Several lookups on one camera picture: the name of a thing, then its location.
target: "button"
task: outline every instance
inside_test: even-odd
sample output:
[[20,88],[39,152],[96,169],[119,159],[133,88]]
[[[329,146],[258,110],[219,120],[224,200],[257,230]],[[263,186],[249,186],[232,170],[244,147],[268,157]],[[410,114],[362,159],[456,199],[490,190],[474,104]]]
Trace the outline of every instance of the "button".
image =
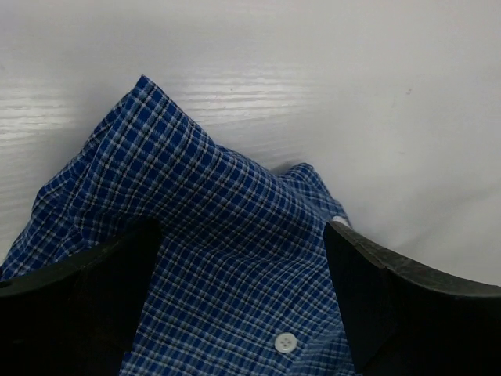
[[343,223],[345,226],[350,227],[348,221],[339,215],[336,215],[334,218],[332,218],[332,222]]
[[275,340],[275,349],[279,353],[293,352],[297,347],[297,338],[292,333],[282,333]]

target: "blue fabric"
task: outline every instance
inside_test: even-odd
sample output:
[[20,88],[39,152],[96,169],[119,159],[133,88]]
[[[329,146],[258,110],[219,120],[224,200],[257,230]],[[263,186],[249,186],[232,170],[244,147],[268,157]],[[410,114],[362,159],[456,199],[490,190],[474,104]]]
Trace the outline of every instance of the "blue fabric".
[[[323,244],[341,205],[214,142],[141,77],[40,189],[4,279],[155,218],[164,239],[121,374],[353,375]],[[298,347],[278,353],[292,332]]]

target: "crumpled cloth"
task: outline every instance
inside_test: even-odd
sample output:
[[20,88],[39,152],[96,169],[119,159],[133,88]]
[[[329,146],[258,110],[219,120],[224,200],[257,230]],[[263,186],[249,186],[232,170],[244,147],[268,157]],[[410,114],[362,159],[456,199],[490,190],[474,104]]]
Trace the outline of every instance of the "crumpled cloth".
[[[323,243],[348,221],[312,166],[273,175],[216,145],[147,77],[43,186],[3,279],[144,219],[157,258],[123,375],[353,375]],[[297,348],[276,351],[278,334]]]

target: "clothing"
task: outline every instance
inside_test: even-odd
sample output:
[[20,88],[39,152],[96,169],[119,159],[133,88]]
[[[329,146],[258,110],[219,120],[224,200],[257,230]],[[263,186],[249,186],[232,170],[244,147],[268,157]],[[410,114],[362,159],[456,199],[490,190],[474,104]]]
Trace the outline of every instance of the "clothing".
[[[214,144],[141,77],[43,186],[3,279],[147,218],[164,240],[121,374],[352,375],[323,243],[348,221],[306,164],[275,176]],[[297,348],[276,351],[290,332]]]

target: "shirt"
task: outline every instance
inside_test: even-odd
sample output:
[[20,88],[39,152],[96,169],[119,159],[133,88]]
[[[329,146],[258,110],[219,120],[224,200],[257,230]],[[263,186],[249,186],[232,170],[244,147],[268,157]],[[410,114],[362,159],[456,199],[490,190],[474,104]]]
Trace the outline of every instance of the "shirt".
[[[147,77],[45,184],[3,279],[160,222],[122,375],[353,375],[323,243],[348,221],[312,166],[273,175],[211,138]],[[291,333],[297,347],[274,346]]]

